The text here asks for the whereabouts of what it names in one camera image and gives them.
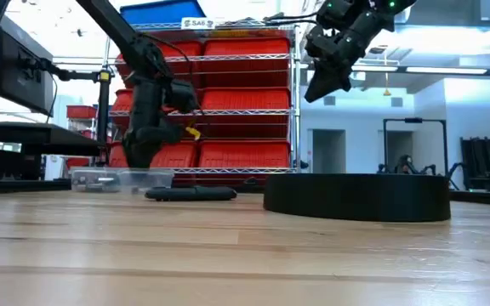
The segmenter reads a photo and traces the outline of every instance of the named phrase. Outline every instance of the ceiling light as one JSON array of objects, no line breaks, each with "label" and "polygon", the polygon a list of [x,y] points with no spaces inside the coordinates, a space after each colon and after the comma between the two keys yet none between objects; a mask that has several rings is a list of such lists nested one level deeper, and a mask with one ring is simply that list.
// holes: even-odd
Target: ceiling light
[{"label": "ceiling light", "polygon": [[441,74],[465,74],[465,75],[482,75],[487,69],[473,68],[435,68],[435,67],[408,67],[407,72],[416,73],[441,73]]},{"label": "ceiling light", "polygon": [[394,72],[398,67],[392,66],[375,66],[375,65],[354,65],[353,71],[379,71],[379,72]]}]

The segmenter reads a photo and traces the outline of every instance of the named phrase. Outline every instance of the yellow object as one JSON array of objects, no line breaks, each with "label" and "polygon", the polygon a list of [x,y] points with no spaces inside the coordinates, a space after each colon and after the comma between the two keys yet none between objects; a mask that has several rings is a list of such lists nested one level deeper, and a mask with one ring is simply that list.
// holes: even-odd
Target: yellow object
[{"label": "yellow object", "polygon": [[194,140],[199,140],[200,137],[202,137],[202,134],[200,133],[200,131],[196,130],[195,128],[193,127],[187,127],[185,128],[186,132],[188,132],[190,135],[194,136]]},{"label": "yellow object", "polygon": [[110,78],[111,78],[111,74],[109,74],[109,72],[101,72],[100,73],[100,80],[101,81],[109,81]]}]

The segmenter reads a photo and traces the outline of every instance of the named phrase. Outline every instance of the black frame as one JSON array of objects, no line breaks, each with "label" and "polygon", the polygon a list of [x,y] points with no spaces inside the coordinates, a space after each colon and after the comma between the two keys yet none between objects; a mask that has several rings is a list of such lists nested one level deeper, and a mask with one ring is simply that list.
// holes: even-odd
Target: black frame
[{"label": "black frame", "polygon": [[405,122],[409,124],[422,124],[424,122],[439,122],[442,124],[443,131],[443,161],[444,161],[444,169],[445,174],[449,173],[449,161],[447,158],[447,121],[445,120],[436,120],[436,119],[423,119],[423,118],[404,118],[404,119],[383,119],[383,145],[384,145],[384,154],[385,154],[385,165],[389,166],[389,148],[387,146],[387,123],[388,122]]}]

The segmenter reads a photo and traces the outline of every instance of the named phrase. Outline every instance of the black tool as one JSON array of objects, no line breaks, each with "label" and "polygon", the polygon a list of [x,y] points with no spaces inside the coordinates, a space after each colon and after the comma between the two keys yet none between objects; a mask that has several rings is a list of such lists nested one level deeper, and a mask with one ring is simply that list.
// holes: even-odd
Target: black tool
[{"label": "black tool", "polygon": [[229,201],[237,193],[228,187],[152,188],[145,193],[156,201]]}]

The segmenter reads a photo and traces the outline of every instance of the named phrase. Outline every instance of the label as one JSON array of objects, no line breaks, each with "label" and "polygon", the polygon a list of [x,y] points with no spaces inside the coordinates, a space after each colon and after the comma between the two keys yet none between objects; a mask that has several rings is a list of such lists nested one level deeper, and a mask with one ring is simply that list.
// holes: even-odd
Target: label
[{"label": "label", "polygon": [[214,30],[215,22],[209,18],[183,18],[180,24],[183,30]]}]

